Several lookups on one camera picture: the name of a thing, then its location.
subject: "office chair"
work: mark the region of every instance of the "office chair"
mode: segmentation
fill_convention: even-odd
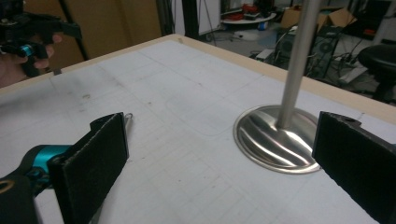
[[[387,104],[392,102],[392,90],[396,85],[396,45],[368,47],[359,53],[358,60],[379,82],[373,99]]]

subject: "floor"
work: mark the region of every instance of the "floor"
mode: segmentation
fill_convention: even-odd
[[[255,56],[263,50],[273,49],[275,47],[276,34],[279,29],[279,23],[277,22],[268,23],[264,31],[259,31],[256,27],[251,25],[222,27],[222,29],[214,32],[213,35],[206,35],[205,42],[222,49],[255,58]],[[341,35],[333,56],[351,52],[354,57],[362,49],[371,46],[371,43],[372,41],[370,40],[361,39],[356,36]],[[340,64],[339,61],[335,59],[331,62],[325,78],[321,78],[321,81],[347,91],[353,91],[370,97],[370,92],[375,90],[378,83],[367,72],[362,73],[356,78],[351,78],[353,77],[353,73],[359,73],[360,69],[364,69],[364,67],[358,63]],[[395,92],[396,90],[393,93],[393,99],[396,99]]]

